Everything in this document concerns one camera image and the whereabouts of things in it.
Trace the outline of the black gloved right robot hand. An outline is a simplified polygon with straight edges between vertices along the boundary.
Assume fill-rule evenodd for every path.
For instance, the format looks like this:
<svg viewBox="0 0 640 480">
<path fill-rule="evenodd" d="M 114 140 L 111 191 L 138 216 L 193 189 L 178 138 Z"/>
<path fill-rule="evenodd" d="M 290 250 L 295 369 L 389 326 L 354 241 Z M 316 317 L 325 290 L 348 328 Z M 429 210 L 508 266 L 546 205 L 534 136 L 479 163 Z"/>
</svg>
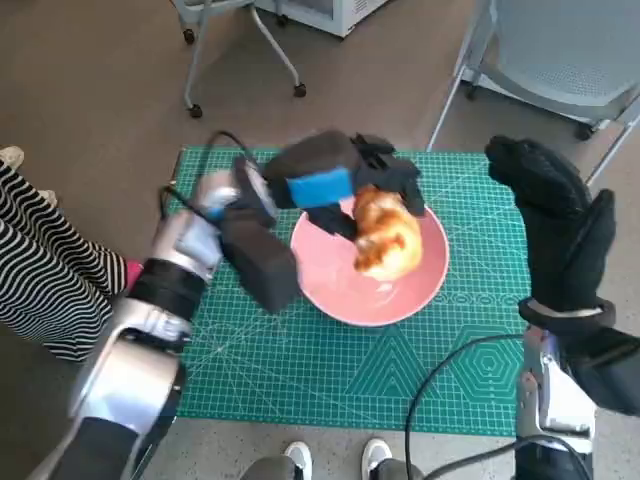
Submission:
<svg viewBox="0 0 640 480">
<path fill-rule="evenodd" d="M 569 160 L 533 140 L 494 136 L 485 154 L 489 176 L 511 189 L 525 225 L 531 299 L 555 312 L 600 307 L 614 193 L 593 196 Z"/>
</svg>

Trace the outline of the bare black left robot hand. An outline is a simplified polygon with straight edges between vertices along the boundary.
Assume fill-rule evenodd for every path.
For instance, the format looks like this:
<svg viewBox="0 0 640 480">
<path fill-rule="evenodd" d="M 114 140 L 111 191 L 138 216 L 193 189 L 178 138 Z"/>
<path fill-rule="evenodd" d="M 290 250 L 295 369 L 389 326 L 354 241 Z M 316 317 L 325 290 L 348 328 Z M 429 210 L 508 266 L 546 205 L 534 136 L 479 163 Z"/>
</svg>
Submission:
<svg viewBox="0 0 640 480">
<path fill-rule="evenodd" d="M 301 209 L 316 227 L 353 241 L 356 222 L 342 211 L 340 201 L 362 187 L 398 193 L 411 214 L 425 212 L 419 169 L 395 153 L 395 146 L 382 137 L 327 130 L 284 148 L 263 166 L 262 174 L 278 208 Z"/>
</svg>

